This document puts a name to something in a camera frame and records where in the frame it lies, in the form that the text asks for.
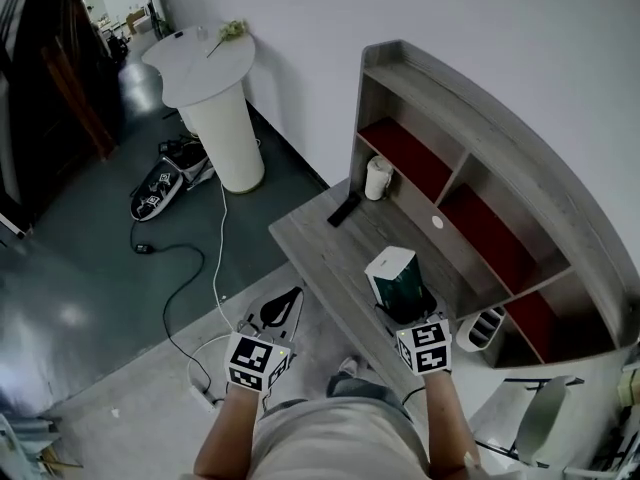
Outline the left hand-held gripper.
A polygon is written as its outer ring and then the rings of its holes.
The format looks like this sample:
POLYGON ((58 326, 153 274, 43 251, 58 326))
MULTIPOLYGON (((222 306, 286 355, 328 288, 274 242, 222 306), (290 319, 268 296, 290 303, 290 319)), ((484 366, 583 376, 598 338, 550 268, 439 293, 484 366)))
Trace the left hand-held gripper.
POLYGON ((265 394, 289 369, 304 304, 301 287, 259 296, 229 336, 224 370, 229 383, 265 394))

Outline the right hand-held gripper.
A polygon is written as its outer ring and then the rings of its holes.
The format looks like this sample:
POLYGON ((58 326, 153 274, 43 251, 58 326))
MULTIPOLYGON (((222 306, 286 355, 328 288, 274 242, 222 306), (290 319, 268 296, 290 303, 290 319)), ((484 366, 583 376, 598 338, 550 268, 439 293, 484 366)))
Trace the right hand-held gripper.
POLYGON ((430 287, 423 287, 422 302, 424 315, 407 323, 396 322, 380 304, 374 306, 392 349, 415 376, 451 369, 452 334, 446 301, 430 287))

